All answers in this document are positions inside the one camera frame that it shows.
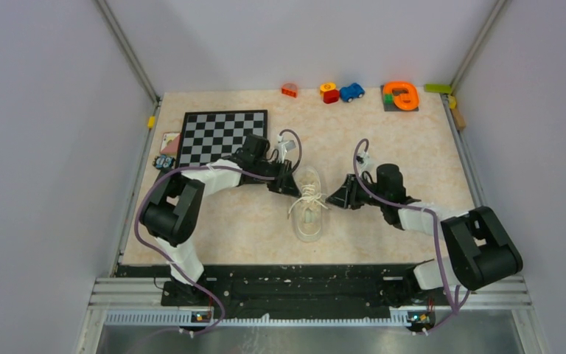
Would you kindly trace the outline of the beige lace sneaker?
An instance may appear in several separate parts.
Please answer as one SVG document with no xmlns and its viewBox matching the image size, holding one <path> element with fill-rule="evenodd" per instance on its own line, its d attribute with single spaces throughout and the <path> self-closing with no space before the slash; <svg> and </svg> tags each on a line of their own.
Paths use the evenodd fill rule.
<svg viewBox="0 0 566 354">
<path fill-rule="evenodd" d="M 321 237 L 324 203 L 321 178 L 313 167 L 302 167 L 295 175 L 301 196 L 288 209 L 293 218 L 296 236 L 305 243 L 317 241 Z"/>
</svg>

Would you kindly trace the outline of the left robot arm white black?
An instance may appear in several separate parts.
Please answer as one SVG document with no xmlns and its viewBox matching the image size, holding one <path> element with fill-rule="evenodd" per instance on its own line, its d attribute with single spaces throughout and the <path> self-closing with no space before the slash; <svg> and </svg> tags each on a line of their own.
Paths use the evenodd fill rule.
<svg viewBox="0 0 566 354">
<path fill-rule="evenodd" d="M 268 139 L 248 134 L 232 154 L 201 166 L 177 167 L 160 172 L 136 213 L 134 229 L 144 226 L 156 239 L 153 245 L 138 236 L 138 241 L 157 251 L 170 264 L 171 276 L 180 282 L 179 296 L 190 305 L 206 298 L 207 286 L 199 280 L 204 266 L 191 241 L 203 199 L 217 192 L 246 184 L 265 184 L 270 192 L 299 197 L 301 192 L 293 174 L 298 162 L 287 154 L 301 150 L 298 134 L 292 139 L 278 135 L 273 155 L 267 156 Z"/>
</svg>

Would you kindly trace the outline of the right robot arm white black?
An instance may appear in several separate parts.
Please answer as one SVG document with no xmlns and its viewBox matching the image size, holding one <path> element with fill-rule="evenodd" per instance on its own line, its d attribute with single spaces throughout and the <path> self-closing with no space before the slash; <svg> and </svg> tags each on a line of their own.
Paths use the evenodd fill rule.
<svg viewBox="0 0 566 354">
<path fill-rule="evenodd" d="M 375 176 L 348 174 L 326 201 L 341 209 L 379 207 L 389 225 L 445 242 L 447 257 L 409 270 L 402 292 L 413 304 L 422 304 L 436 288 L 460 285 L 476 291 L 523 269 L 521 254 L 492 208 L 456 212 L 415 199 L 407 193 L 395 164 L 381 164 Z"/>
</svg>

